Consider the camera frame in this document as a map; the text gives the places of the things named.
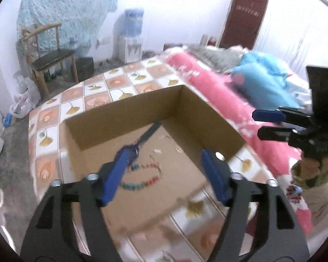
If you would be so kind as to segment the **person's right hand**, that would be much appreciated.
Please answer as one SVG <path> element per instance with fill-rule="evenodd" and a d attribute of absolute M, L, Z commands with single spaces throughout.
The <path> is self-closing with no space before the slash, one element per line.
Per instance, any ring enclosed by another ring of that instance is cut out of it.
<path fill-rule="evenodd" d="M 303 190 L 317 188 L 328 183 L 328 157 L 321 162 L 302 157 L 291 168 L 291 176 Z"/>

